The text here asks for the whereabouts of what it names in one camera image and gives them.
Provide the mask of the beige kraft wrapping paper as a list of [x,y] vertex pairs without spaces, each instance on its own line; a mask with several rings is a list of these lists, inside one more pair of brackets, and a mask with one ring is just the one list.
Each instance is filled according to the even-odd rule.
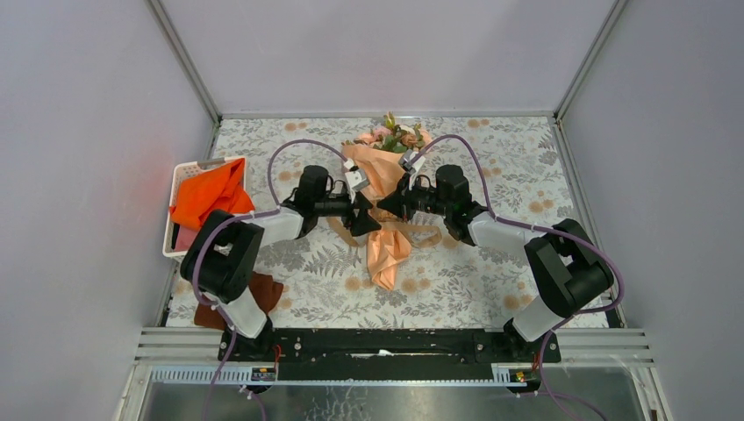
[[440,243],[440,228],[433,225],[412,225],[376,207],[379,200],[395,190],[404,175],[398,164],[400,153],[375,150],[356,145],[343,146],[342,153],[367,173],[370,185],[363,195],[374,205],[370,215],[382,226],[371,232],[367,240],[367,267],[370,280],[380,288],[392,291],[396,287],[399,266],[414,248],[427,248]]

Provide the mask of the pink fake flower bouquet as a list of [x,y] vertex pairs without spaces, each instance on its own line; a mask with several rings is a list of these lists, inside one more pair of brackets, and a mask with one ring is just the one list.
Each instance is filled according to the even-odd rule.
[[420,151],[432,141],[431,134],[420,122],[401,123],[392,112],[388,112],[379,126],[346,141],[344,146],[362,145],[384,152],[405,153],[408,150]]

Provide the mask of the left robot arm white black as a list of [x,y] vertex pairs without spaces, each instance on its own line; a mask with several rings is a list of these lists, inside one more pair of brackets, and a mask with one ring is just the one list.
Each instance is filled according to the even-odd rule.
[[276,210],[242,215],[215,210],[209,215],[182,260],[181,277],[240,335],[239,350],[250,360],[264,359],[272,348],[270,334],[263,331],[268,316],[249,288],[260,249],[301,239],[326,217],[338,218],[353,238],[379,230],[369,214],[373,204],[362,193],[368,185],[365,171],[356,165],[342,180],[310,165]]

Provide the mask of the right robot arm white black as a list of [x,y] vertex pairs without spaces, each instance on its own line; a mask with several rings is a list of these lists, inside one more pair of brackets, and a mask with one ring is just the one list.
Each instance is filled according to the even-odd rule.
[[494,216],[472,197],[456,165],[440,167],[434,185],[425,180],[404,174],[378,207],[402,219],[418,212],[439,215],[454,239],[519,257],[532,271],[538,296],[504,325],[503,348],[512,360],[527,360],[537,351],[538,339],[584,313],[588,303],[619,283],[615,264],[577,221],[567,218],[546,227]]

